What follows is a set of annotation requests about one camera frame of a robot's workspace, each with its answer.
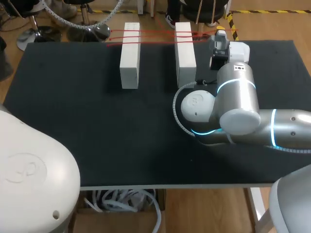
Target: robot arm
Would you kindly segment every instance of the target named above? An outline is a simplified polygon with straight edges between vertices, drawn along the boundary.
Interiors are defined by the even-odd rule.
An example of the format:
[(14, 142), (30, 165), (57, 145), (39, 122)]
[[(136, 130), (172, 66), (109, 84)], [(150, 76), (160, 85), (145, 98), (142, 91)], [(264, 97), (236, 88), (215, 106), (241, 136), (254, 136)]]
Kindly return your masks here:
[(62, 233), (80, 192), (72, 154), (0, 104), (0, 232)]
[(229, 62), (218, 71), (216, 97), (193, 91), (183, 99), (181, 112), (191, 132), (207, 145), (248, 143), (311, 152), (311, 113), (260, 110), (252, 69), (242, 62)]
[(213, 54), (210, 58), (209, 67), (212, 70), (219, 70), (223, 65), (229, 62), (248, 63), (250, 48), (243, 42), (229, 41), (225, 29), (217, 27), (215, 35), (211, 36), (213, 41)]

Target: cable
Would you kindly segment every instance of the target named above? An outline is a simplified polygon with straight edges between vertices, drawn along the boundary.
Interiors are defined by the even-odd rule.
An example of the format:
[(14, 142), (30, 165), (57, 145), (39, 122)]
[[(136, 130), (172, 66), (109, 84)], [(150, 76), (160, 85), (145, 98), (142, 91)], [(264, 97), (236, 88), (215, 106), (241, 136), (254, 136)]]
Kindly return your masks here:
[(177, 100), (177, 96), (179, 95), (179, 93), (185, 89), (186, 87), (188, 86), (192, 86), (192, 85), (197, 85), (197, 82), (191, 82), (189, 84), (186, 84), (186, 85), (183, 85), (181, 88), (179, 88), (174, 96), (174, 99), (173, 99), (173, 114), (174, 114), (174, 118), (177, 122), (177, 124), (179, 125), (179, 127), (185, 131), (187, 134), (189, 134), (190, 136), (192, 137), (195, 137), (194, 133), (191, 133), (189, 130), (187, 130), (183, 125), (182, 123), (180, 123), (179, 119), (178, 119), (178, 116), (177, 116), (177, 113), (176, 113), (176, 100)]
[[(86, 204), (88, 204), (92, 209), (98, 213), (104, 211), (108, 212), (138, 212), (141, 211), (147, 197), (151, 199), (151, 203), (155, 205), (155, 210), (157, 214), (157, 221), (152, 233), (157, 233), (161, 225), (161, 210), (159, 204), (156, 200), (156, 190), (153, 189), (153, 195), (146, 190), (107, 190), (104, 195), (101, 197), (102, 192), (92, 191), (92, 201), (91, 203), (87, 198), (84, 198)], [(104, 207), (104, 210), (98, 206), (99, 201), (101, 200), (101, 205)]]
[(300, 153), (300, 154), (310, 154), (311, 153), (311, 150), (290, 149), (290, 148), (277, 147), (277, 146), (266, 146), (266, 147), (272, 148), (275, 150), (290, 152), (290, 153)]
[(56, 18), (57, 20), (59, 20), (60, 22), (70, 26), (70, 27), (73, 27), (73, 28), (77, 28), (77, 29), (83, 29), (83, 30), (91, 30), (91, 29), (94, 29), (94, 28), (98, 28), (102, 25), (104, 25), (107, 21), (109, 21), (112, 16), (114, 16), (116, 14), (116, 12), (118, 11), (118, 9), (121, 7), (121, 5), (123, 4), (123, 1), (124, 0), (119, 0), (116, 7), (111, 11), (111, 13), (105, 18), (103, 19), (101, 22), (99, 23), (96, 23), (96, 24), (93, 24), (93, 25), (89, 25), (89, 26), (83, 26), (83, 25), (77, 25), (77, 24), (74, 24), (74, 23), (71, 23), (63, 18), (61, 18), (60, 16), (58, 16), (56, 13), (54, 13), (54, 11), (52, 11), (48, 5), (45, 3), (45, 0), (40, 0), (44, 6), (44, 8), (46, 9), (46, 11), (48, 13), (50, 13), (54, 18)]

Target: shoe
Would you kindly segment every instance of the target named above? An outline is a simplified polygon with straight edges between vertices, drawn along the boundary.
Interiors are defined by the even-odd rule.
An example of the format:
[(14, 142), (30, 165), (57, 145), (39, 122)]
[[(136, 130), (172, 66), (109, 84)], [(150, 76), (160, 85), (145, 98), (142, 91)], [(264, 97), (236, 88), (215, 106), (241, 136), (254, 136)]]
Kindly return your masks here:
[(167, 21), (169, 26), (173, 29), (175, 29), (175, 23), (179, 22), (179, 20), (172, 20), (172, 18), (170, 17), (168, 13), (165, 14), (165, 20)]
[[(62, 0), (46, 0), (48, 7), (54, 11), (58, 16), (63, 19), (70, 19), (77, 15), (77, 7), (65, 4)], [(58, 22), (55, 18), (52, 20), (59, 26), (63, 26), (61, 22)]]

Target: white block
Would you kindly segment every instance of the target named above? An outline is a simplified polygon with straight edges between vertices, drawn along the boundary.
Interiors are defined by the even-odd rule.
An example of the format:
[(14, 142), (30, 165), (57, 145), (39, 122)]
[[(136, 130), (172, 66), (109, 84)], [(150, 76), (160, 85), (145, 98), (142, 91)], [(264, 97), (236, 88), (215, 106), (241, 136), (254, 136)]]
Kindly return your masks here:
[(177, 84), (181, 88), (183, 85), (195, 81), (196, 62), (193, 43), (183, 43), (192, 41), (191, 26), (189, 22), (175, 24), (175, 58)]
[[(125, 23), (124, 30), (139, 30), (139, 23)], [(140, 32), (124, 31), (123, 43), (140, 42)], [(139, 77), (140, 43), (123, 44), (120, 60), (120, 74), (123, 89), (137, 89)]]

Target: black mat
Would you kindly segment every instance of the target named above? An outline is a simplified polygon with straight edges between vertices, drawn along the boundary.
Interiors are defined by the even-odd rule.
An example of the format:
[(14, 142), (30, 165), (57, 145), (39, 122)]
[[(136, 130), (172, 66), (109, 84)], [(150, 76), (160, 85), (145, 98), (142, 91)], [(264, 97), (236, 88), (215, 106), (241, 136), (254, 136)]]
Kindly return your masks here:
[[(311, 80), (293, 42), (247, 44), (260, 108), (311, 111)], [(197, 78), (211, 81), (208, 48), (195, 44)], [(272, 183), (311, 164), (308, 154), (200, 145), (173, 117), (174, 46), (141, 46), (138, 90), (121, 89), (120, 55), (120, 46), (100, 43), (29, 44), (5, 99), (72, 152), (81, 186)]]

